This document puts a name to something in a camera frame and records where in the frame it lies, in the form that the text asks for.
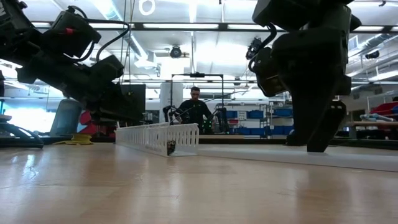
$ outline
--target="dark shirt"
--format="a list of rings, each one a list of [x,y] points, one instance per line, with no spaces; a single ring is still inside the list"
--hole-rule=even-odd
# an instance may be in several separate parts
[[[203,123],[203,115],[207,118],[211,115],[206,103],[200,100],[185,100],[179,109],[182,111],[188,110],[189,124],[196,123],[201,125]]]

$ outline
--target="wooden floor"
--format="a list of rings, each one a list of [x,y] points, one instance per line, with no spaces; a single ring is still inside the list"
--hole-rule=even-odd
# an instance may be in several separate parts
[[[112,144],[0,149],[0,223],[398,223],[398,173]]]

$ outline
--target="security camera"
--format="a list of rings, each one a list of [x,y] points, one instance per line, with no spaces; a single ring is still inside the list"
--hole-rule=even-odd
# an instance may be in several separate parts
[[[182,55],[182,51],[180,46],[173,46],[172,50],[170,51],[170,57],[172,58],[179,58]]]

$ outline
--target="white plastic barrier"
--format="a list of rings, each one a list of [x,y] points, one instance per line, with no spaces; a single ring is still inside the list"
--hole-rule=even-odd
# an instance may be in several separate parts
[[[171,156],[197,155],[199,128],[197,124],[168,123],[118,128],[116,144],[161,156],[167,155],[167,143],[175,141]]]

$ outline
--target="man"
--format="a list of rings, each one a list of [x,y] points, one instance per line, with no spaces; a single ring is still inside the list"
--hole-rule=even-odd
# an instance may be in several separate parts
[[[187,111],[189,114],[189,124],[196,123],[199,127],[203,124],[203,115],[207,118],[211,115],[206,103],[199,100],[200,89],[198,87],[191,88],[191,100],[186,100],[180,105],[180,110]]]

